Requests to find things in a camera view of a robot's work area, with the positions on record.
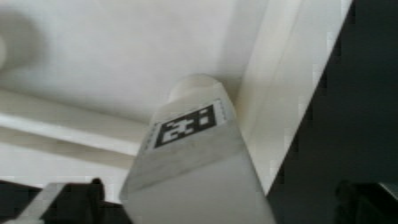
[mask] gray surface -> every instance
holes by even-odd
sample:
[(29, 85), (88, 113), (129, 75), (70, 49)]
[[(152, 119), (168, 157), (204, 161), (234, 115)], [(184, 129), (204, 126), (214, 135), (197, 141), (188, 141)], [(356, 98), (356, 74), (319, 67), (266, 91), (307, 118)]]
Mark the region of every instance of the gray surface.
[(398, 3), (356, 1), (268, 199), (278, 224), (330, 224), (337, 182), (398, 180)]

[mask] white ceiling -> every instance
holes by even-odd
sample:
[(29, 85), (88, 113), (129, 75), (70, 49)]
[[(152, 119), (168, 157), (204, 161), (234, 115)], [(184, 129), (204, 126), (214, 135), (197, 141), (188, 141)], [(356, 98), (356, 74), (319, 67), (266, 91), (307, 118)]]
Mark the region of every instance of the white ceiling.
[(3, 0), (0, 87), (140, 122), (186, 75), (234, 98), (268, 0)]

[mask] qr-like tag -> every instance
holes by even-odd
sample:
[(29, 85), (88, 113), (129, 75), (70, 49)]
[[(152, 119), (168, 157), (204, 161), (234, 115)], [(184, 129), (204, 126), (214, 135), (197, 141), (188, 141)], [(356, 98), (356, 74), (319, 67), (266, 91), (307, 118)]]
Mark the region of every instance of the qr-like tag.
[(154, 148), (188, 135), (193, 135), (213, 126), (216, 126), (214, 108), (213, 105), (209, 105), (161, 124)]
[(181, 114), (179, 117), (159, 122), (152, 126), (152, 132), (143, 148), (159, 148), (170, 142), (220, 125), (225, 121), (225, 112), (220, 100), (205, 104), (198, 109)]

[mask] white pipe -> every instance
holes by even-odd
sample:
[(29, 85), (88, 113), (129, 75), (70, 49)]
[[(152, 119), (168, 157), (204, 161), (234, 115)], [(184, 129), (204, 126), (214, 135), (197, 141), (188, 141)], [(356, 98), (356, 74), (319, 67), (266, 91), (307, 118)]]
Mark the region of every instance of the white pipe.
[(0, 126), (134, 155), (147, 126), (0, 90)]

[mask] white edge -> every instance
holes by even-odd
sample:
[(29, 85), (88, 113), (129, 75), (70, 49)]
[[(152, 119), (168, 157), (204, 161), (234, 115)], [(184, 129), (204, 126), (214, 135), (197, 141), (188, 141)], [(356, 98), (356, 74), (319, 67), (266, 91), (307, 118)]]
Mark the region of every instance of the white edge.
[(269, 191), (351, 0), (269, 0), (236, 98), (241, 134)]

